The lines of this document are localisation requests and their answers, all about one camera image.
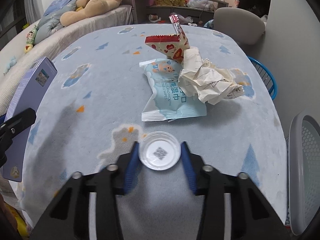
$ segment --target gray laundry basket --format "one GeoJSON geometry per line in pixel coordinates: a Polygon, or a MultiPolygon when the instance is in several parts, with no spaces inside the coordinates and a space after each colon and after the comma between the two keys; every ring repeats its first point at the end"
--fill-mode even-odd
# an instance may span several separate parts
{"type": "Polygon", "coordinates": [[[320,206],[320,127],[307,110],[289,133],[289,211],[291,230],[300,235],[320,206]]]}

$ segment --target green plush toy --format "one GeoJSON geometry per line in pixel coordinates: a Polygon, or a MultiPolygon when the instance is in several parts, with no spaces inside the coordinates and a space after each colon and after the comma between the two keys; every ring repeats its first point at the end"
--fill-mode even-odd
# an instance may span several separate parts
{"type": "Polygon", "coordinates": [[[33,29],[27,34],[27,44],[32,44],[35,42],[35,37],[37,35],[37,26],[35,25],[33,29]]]}
{"type": "Polygon", "coordinates": [[[27,53],[33,48],[33,43],[35,42],[35,37],[37,35],[37,26],[35,25],[27,34],[27,45],[24,47],[24,52],[27,53]]]}

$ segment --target orange triangle pattern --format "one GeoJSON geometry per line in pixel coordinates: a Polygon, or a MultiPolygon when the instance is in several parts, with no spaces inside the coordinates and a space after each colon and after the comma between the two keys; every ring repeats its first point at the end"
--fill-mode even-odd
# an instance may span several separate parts
{"type": "Polygon", "coordinates": [[[76,111],[83,113],[84,112],[84,105],[80,106],[76,111]]]}

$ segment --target stuffed toy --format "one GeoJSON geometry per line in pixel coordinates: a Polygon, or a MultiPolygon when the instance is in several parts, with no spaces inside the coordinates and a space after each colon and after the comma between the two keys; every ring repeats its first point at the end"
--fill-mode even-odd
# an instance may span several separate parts
{"type": "Polygon", "coordinates": [[[78,0],[77,8],[81,10],[65,12],[60,17],[63,26],[69,26],[83,19],[104,14],[114,8],[117,8],[122,0],[78,0]]]}
{"type": "Polygon", "coordinates": [[[10,62],[7,64],[6,69],[4,70],[4,75],[8,73],[8,71],[10,70],[10,68],[12,68],[14,65],[16,65],[17,63],[17,59],[15,56],[13,56],[10,60],[10,62]]]}
{"type": "Polygon", "coordinates": [[[33,29],[31,29],[27,34],[27,44],[24,47],[24,53],[27,53],[33,48],[36,35],[37,35],[37,26],[35,25],[33,29]]]}

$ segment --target blue gripper pad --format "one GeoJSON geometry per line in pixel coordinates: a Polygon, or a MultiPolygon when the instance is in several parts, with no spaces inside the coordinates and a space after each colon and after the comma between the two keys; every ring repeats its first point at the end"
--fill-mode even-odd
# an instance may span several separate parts
{"type": "Polygon", "coordinates": [[[138,182],[140,172],[139,143],[136,143],[132,149],[131,159],[124,174],[124,193],[128,194],[138,182]]]}
{"type": "Polygon", "coordinates": [[[195,194],[197,190],[196,173],[192,167],[192,163],[190,160],[190,151],[186,142],[181,143],[181,158],[184,173],[188,179],[189,188],[192,191],[192,193],[195,194]]]}

